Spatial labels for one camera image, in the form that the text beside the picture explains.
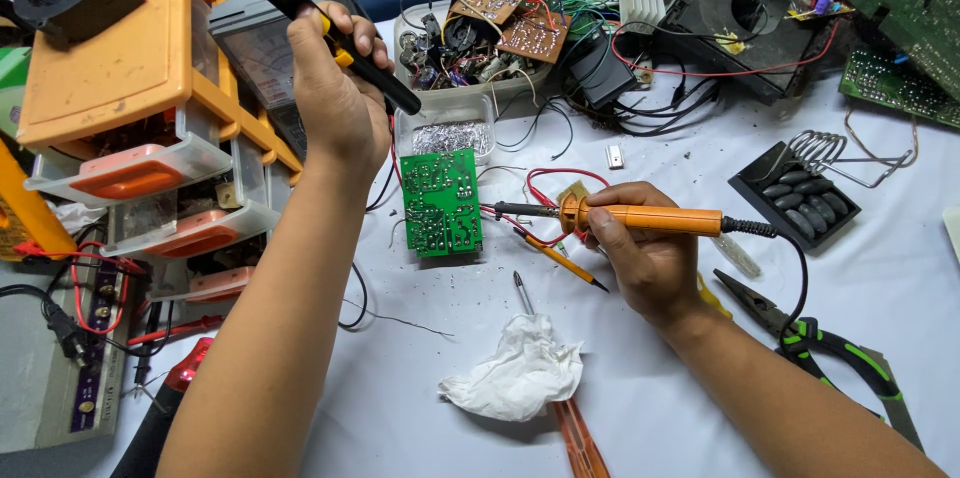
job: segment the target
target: orange soldering iron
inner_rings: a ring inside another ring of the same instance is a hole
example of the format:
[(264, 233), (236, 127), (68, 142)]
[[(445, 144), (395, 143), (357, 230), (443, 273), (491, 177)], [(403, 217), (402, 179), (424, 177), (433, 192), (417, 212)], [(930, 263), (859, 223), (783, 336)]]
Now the orange soldering iron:
[[(585, 199), (577, 199), (577, 195), (570, 193), (556, 206), (538, 206), (531, 204), (509, 204), (498, 202), (491, 206), (497, 214), (531, 215), (536, 217), (553, 217), (559, 219), (563, 231), (570, 234), (574, 230), (586, 232), (590, 223), (587, 214), (593, 208), (588, 206)], [(630, 206), (616, 204), (604, 206), (605, 210), (619, 219), (628, 228), (693, 234), (716, 238), (722, 232), (740, 230), (725, 228), (735, 221), (724, 217), (717, 210), (687, 210), (683, 208), (661, 208), (657, 206)]]

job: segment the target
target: tissue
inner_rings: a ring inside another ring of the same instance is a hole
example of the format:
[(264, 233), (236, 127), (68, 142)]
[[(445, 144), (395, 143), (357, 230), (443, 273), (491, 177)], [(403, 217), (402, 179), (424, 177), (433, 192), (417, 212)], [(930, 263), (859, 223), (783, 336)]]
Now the tissue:
[(505, 421), (528, 421), (546, 404), (573, 396), (584, 364), (583, 342), (557, 347), (545, 314), (515, 314), (496, 353), (467, 376), (439, 381), (439, 394), (463, 410)]

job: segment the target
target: plastic container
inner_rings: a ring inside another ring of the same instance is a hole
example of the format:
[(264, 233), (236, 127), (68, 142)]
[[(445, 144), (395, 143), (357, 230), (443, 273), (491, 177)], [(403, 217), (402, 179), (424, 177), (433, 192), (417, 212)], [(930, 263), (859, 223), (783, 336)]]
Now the plastic container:
[[(286, 208), (293, 189), (290, 188), (290, 173), (283, 165), (267, 167), (267, 190), (270, 208), (280, 213)], [(267, 242), (273, 230), (267, 232)], [(252, 266), (222, 271), (207, 276), (190, 277), (186, 262), (176, 261), (160, 266), (154, 273), (157, 283), (147, 291), (147, 301), (186, 300), (190, 302), (211, 303), (229, 300), (240, 295), (247, 287)]]
[[(447, 18), (447, 14), (450, 11), (450, 1), (437, 1), (433, 4), (433, 14), (439, 21), (439, 24), (443, 26), (444, 20)], [(417, 5), (411, 7), (403, 12), (408, 20), (418, 25), (421, 18), (426, 17), (430, 13), (430, 7), (428, 5)], [(402, 53), (401, 50), (401, 35), (405, 32), (414, 32), (415, 34), (422, 34), (423, 30), (415, 30), (410, 27), (406, 22), (403, 21), (402, 17), (397, 17), (396, 23), (393, 25), (393, 55), (392, 58), (394, 61), (398, 59), (398, 56)], [(534, 87), (539, 90), (546, 82), (546, 75), (549, 74), (550, 69), (553, 66), (550, 64), (541, 63), (539, 70), (530, 75), (530, 80), (534, 83)], [(400, 62), (396, 63), (396, 72), (393, 74), (396, 78), (399, 78), (404, 86), (410, 86), (413, 82), (414, 76), (413, 72), (404, 67)], [(498, 101), (509, 101), (510, 99), (517, 96), (518, 93), (524, 90), (530, 90), (530, 83), (527, 82), (527, 79), (523, 76), (520, 78), (510, 78), (507, 80), (494, 80), (489, 84), (478, 84), (476, 86), (461, 86), (458, 88), (448, 88), (446, 90), (436, 90), (436, 91), (414, 91), (420, 101), (426, 103), (427, 101), (435, 98), (442, 97), (448, 92), (456, 92), (459, 95), (471, 95), (474, 93), (491, 93), (491, 84), (496, 90), (496, 99)]]
[[(39, 190), (103, 208), (197, 183), (231, 167), (220, 149), (220, 120), (190, 99), (176, 108), (174, 131), (181, 141), (160, 150), (131, 148), (93, 161), (78, 161), (42, 149), (24, 189)], [(93, 168), (90, 172), (81, 172)]]
[(162, 263), (194, 257), (272, 229), (281, 214), (270, 208), (260, 148), (244, 136), (231, 140), (230, 147), (239, 210), (230, 214), (208, 212), (176, 221), (176, 198), (172, 207), (169, 200), (175, 191), (113, 206), (109, 243), (102, 253)]
[(416, 155), (414, 131), (419, 127), (460, 121), (483, 121), (489, 129), (488, 148), (485, 153), (474, 150), (473, 156), (477, 166), (486, 165), (490, 161), (490, 155), (497, 147), (497, 134), (494, 130), (497, 113), (494, 112), (494, 104), (489, 97), (477, 92), (444, 90), (436, 97), (424, 99), (420, 112), (423, 116), (407, 116), (402, 110), (397, 109), (394, 145), (397, 157)]

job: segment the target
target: white tablecloth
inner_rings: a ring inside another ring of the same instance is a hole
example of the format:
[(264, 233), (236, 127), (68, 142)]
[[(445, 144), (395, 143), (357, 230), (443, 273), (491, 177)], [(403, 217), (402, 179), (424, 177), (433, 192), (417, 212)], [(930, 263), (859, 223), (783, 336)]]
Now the white tablecloth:
[[(378, 27), (391, 41), (393, 23)], [(737, 88), (727, 89), (717, 105), (695, 115), (701, 119), (698, 124), (655, 139), (595, 130), (587, 119), (573, 116), (574, 146), (555, 162), (550, 156), (567, 143), (570, 130), (562, 117), (547, 112), (520, 151), (498, 150), (490, 164), (577, 167), (612, 183), (647, 180), (681, 206), (758, 219), (727, 179), (777, 141), (790, 140), (802, 130), (842, 133), (846, 107), (837, 83), (836, 77), (822, 80), (802, 100), (772, 108), (750, 101)], [(654, 92), (641, 106), (664, 106), (674, 86), (676, 78), (658, 75)], [(526, 96), (515, 106), (520, 104), (533, 114)], [(867, 110), (854, 113), (854, 126), (875, 153), (898, 156), (910, 147), (908, 121), (871, 112), (873, 107), (858, 108)], [(529, 119), (504, 120), (496, 133), (499, 140), (514, 141), (528, 126)], [(919, 142), (917, 164), (898, 171), (878, 189), (834, 177), (863, 213), (833, 243), (808, 256), (810, 292), (804, 314), (816, 316), (823, 329), (886, 356), (927, 454), (948, 474), (960, 475), (955, 449), (960, 409), (954, 399), (960, 361), (952, 351), (957, 349), (954, 322), (960, 318), (960, 264), (942, 221), (945, 207), (960, 204), (955, 174), (960, 135), (922, 123)], [(610, 144), (623, 148), (625, 169), (607, 170), (605, 148)], [(848, 154), (860, 157), (855, 146)], [(848, 167), (871, 180), (882, 172), (877, 164)], [(373, 193), (388, 169), (385, 165), (380, 172)], [(488, 173), (480, 180), (481, 200), (522, 202), (524, 174)], [(536, 183), (556, 195), (578, 178), (552, 175)], [(599, 187), (589, 178), (583, 182), (591, 190)], [(392, 210), (399, 214), (390, 215)], [(603, 257), (575, 239), (566, 241), (572, 259), (610, 287), (611, 295), (534, 251), (507, 223), (485, 218), (485, 251), (479, 257), (419, 261), (406, 249), (402, 225), (388, 248), (391, 228), (401, 217), (402, 195), (396, 185), (390, 186), (388, 204), (366, 216), (356, 258), (369, 289), (370, 310), (455, 337), (383, 319), (365, 323), (360, 333), (341, 331), (307, 441), (305, 476), (568, 476), (570, 464), (552, 416), (525, 424), (499, 423), (468, 415), (436, 394), (440, 378), (465, 372), (492, 353), (504, 322), (522, 310), (514, 269), (523, 276), (535, 309), (553, 317), (558, 340), (586, 342), (577, 400), (613, 476), (770, 475), (673, 352), (624, 305)], [(539, 220), (533, 230), (551, 237), (558, 224)], [(762, 277), (748, 284), (790, 311), (800, 283), (793, 248), (781, 239), (735, 238), (763, 268)], [(708, 285), (737, 323), (773, 346), (773, 337), (715, 281), (716, 267), (747, 282), (701, 239), (700, 269)], [(361, 299), (353, 278), (347, 296)], [(282, 296), (276, 299), (281, 302)], [(353, 319), (357, 312), (344, 304), (342, 319)], [(195, 339), (171, 343), (153, 359), (154, 370), (179, 361)], [(825, 356), (817, 359), (848, 395), (882, 413), (880, 402), (846, 365)], [(127, 384), (133, 364), (128, 361)], [(0, 475), (107, 476), (148, 404), (143, 397), (126, 398), (115, 437), (0, 456)], [(790, 427), (792, 420), (803, 417), (781, 419)]]

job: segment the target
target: orange plastic tool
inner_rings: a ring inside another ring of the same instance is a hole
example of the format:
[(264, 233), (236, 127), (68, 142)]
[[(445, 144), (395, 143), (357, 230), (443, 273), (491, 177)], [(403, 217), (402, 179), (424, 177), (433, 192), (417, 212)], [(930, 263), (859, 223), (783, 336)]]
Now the orange plastic tool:
[(607, 465), (594, 443), (584, 417), (580, 415), (577, 401), (571, 397), (566, 401), (551, 403), (557, 412), (559, 429), (566, 442), (566, 455), (570, 458), (573, 478), (610, 478)]
[[(571, 192), (559, 206), (559, 225), (568, 234), (574, 229), (586, 232), (590, 226), (587, 214), (592, 208), (587, 205), (586, 199), (578, 200), (577, 195)], [(603, 208), (620, 219), (627, 228), (695, 234), (711, 238), (720, 236), (720, 223), (723, 220), (723, 212), (718, 210), (686, 210), (622, 204)]]

